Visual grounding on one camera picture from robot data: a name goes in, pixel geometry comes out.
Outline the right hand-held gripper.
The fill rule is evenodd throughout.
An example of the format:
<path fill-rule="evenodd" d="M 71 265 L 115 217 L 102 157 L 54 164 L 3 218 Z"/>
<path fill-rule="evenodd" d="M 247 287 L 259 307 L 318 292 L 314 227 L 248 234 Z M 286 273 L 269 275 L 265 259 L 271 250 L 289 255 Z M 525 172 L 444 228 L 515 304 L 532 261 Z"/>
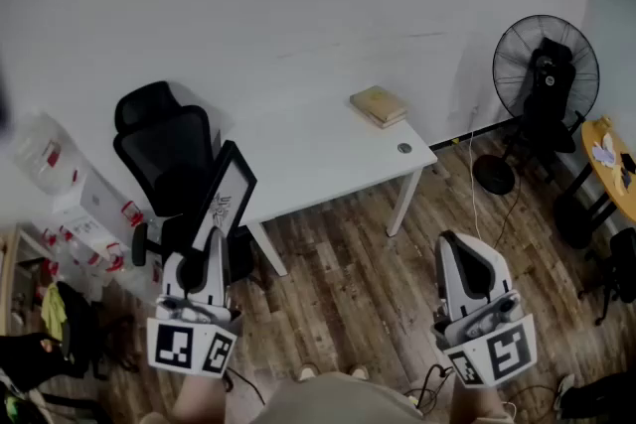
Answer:
<path fill-rule="evenodd" d="M 446 230 L 437 239 L 436 269 L 449 318 L 434 323 L 432 332 L 463 386 L 496 387 L 537 362 L 534 317 L 510 291 L 501 253 L 477 237 Z M 466 316 L 471 304 L 484 302 L 491 303 Z"/>

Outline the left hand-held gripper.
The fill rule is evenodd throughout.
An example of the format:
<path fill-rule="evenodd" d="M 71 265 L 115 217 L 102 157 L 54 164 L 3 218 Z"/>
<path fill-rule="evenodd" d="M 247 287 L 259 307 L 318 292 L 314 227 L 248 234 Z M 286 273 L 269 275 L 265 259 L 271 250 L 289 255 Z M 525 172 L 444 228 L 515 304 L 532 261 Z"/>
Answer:
<path fill-rule="evenodd" d="M 198 250 L 167 258 L 162 282 L 166 295 L 157 299 L 156 313 L 147 320 L 147 358 L 159 369 L 221 378 L 242 333 L 242 312 L 224 307 L 228 244 L 218 227 L 211 229 L 205 248 L 206 265 Z"/>

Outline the black picture frame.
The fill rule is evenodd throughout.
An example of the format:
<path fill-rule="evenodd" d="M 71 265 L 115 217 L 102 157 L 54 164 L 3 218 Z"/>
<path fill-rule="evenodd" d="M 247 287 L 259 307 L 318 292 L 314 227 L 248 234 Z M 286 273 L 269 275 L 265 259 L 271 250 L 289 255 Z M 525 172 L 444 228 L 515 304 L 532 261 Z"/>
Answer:
<path fill-rule="evenodd" d="M 210 187 L 194 218 L 192 243 L 203 251 L 211 230 L 218 228 L 225 237 L 236 229 L 250 200 L 257 179 L 238 145 L 232 140 L 223 143 L 213 164 Z"/>

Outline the person's right forearm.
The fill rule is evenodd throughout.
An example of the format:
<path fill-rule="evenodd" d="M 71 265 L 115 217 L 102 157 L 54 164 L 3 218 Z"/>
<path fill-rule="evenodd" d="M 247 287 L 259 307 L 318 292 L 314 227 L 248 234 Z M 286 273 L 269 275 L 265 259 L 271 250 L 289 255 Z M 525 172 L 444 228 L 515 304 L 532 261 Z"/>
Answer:
<path fill-rule="evenodd" d="M 514 424 L 514 420 L 496 388 L 466 388 L 456 379 L 449 424 Z"/>

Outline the person's left forearm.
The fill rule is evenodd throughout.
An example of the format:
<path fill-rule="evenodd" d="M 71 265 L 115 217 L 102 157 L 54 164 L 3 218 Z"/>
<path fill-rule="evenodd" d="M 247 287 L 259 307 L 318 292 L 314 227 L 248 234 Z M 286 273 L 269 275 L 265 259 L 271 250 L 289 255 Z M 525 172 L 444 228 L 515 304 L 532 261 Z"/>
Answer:
<path fill-rule="evenodd" d="M 226 424 L 227 392 L 220 378 L 187 375 L 173 406 L 173 424 Z"/>

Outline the white cardboard box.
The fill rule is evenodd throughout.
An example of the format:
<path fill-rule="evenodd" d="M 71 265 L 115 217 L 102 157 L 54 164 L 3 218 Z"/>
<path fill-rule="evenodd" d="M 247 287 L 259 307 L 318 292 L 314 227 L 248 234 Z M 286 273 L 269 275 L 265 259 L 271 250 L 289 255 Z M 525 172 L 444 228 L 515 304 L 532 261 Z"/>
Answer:
<path fill-rule="evenodd" d="M 99 173 L 89 170 L 65 194 L 54 198 L 56 222 L 104 258 L 131 247 L 133 227 L 122 210 L 127 200 Z"/>

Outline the black chair with cloth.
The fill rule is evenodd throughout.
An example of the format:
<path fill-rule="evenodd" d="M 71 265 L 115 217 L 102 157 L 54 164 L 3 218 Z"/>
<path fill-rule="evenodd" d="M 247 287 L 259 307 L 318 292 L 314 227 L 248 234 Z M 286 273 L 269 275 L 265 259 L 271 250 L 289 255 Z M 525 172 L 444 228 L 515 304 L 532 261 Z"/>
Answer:
<path fill-rule="evenodd" d="M 107 376 L 99 372 L 104 358 L 104 335 L 96 309 L 69 284 L 58 282 L 57 288 L 66 313 L 61 340 L 60 374 L 83 378 L 92 367 L 93 377 L 106 381 Z"/>

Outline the black swivel chair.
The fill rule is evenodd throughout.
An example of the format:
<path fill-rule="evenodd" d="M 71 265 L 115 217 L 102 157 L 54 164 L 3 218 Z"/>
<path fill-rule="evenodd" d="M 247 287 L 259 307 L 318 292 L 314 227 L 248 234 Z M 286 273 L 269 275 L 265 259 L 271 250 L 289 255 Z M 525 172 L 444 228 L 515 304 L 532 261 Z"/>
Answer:
<path fill-rule="evenodd" d="M 607 257 L 600 257 L 595 250 L 585 253 L 585 261 L 594 261 L 598 278 L 577 293 L 581 300 L 585 295 L 602 289 L 603 309 L 601 316 L 594 321 L 596 327 L 604 322 L 610 302 L 620 300 L 630 304 L 636 301 L 636 228 L 628 227 L 614 234 L 609 248 Z"/>

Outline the yellow-green cloth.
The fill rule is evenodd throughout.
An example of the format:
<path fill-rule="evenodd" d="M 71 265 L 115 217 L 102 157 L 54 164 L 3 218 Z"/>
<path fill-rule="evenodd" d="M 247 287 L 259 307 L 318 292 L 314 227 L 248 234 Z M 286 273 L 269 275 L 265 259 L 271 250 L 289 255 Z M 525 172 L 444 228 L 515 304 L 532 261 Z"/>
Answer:
<path fill-rule="evenodd" d="M 64 324 L 67 321 L 67 314 L 64 300 L 56 283 L 51 283 L 46 290 L 42 301 L 41 317 L 50 336 L 61 342 L 64 338 Z"/>

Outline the round yellow wooden table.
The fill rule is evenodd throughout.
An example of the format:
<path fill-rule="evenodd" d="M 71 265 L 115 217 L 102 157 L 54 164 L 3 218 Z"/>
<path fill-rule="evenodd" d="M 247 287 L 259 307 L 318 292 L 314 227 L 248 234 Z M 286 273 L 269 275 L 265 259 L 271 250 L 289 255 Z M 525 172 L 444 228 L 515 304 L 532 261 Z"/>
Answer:
<path fill-rule="evenodd" d="M 572 248 L 582 249 L 614 212 L 636 224 L 636 155 L 614 132 L 607 116 L 583 122 L 581 143 L 588 162 L 554 203 L 556 228 Z M 603 187 L 600 197 L 585 208 L 575 192 L 595 175 Z"/>

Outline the brown book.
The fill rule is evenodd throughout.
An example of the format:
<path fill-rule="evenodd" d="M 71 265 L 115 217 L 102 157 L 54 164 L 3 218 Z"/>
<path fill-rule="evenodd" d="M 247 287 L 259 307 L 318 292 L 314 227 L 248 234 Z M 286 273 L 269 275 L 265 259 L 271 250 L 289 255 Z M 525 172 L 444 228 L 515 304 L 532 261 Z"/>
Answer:
<path fill-rule="evenodd" d="M 379 117 L 375 116 L 372 113 L 367 113 L 366 117 L 372 122 L 374 123 L 376 126 L 380 127 L 381 129 L 385 129 L 388 128 L 392 125 L 395 125 L 403 120 L 406 120 L 406 115 L 402 114 L 400 116 L 397 116 L 395 118 L 389 119 L 389 120 L 382 120 Z"/>

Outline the white paper scrap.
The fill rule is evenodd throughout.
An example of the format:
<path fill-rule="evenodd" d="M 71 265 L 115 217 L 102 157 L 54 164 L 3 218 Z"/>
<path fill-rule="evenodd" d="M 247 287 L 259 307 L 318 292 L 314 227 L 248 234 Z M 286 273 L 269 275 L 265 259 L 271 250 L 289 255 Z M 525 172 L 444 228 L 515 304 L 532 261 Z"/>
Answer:
<path fill-rule="evenodd" d="M 595 142 L 592 147 L 592 156 L 595 161 L 607 168 L 614 168 L 616 165 L 616 153 L 613 147 L 613 139 L 609 132 L 606 132 L 600 142 Z"/>

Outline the light wooden shelf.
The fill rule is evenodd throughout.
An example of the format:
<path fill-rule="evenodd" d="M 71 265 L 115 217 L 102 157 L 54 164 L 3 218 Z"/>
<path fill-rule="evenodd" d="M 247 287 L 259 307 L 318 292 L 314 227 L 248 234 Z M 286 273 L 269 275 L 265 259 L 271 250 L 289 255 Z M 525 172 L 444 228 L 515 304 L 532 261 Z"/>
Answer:
<path fill-rule="evenodd" d="M 0 336 L 23 334 L 32 322 L 44 261 L 51 258 L 36 232 L 20 222 L 0 228 Z"/>

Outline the white boxes with red labels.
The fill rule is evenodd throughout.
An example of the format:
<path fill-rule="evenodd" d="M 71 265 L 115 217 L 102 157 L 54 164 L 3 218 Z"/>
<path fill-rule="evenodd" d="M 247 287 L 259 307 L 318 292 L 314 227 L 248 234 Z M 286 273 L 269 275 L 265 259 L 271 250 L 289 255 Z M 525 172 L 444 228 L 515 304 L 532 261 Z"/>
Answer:
<path fill-rule="evenodd" d="M 98 173 L 64 127 L 45 112 L 28 114 L 18 122 L 10 150 L 19 170 L 52 200 L 52 217 L 43 238 L 58 264 L 56 276 L 95 300 L 101 297 L 101 289 L 114 281 L 141 302 L 154 304 L 161 290 L 159 262 L 150 259 L 141 267 L 135 266 L 132 242 L 123 255 L 104 258 L 56 222 L 54 198 L 69 191 L 87 171 Z M 122 212 L 134 232 L 144 220 L 143 212 L 120 194 L 127 200 Z"/>

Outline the yellowish book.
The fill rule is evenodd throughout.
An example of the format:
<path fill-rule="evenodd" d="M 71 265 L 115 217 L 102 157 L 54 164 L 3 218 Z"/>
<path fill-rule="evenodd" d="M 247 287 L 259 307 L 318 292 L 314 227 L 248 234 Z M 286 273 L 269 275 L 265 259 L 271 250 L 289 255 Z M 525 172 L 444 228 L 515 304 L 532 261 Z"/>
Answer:
<path fill-rule="evenodd" d="M 370 113 L 383 122 L 406 114 L 406 103 L 382 88 L 372 86 L 350 96 L 350 102 L 361 111 Z"/>

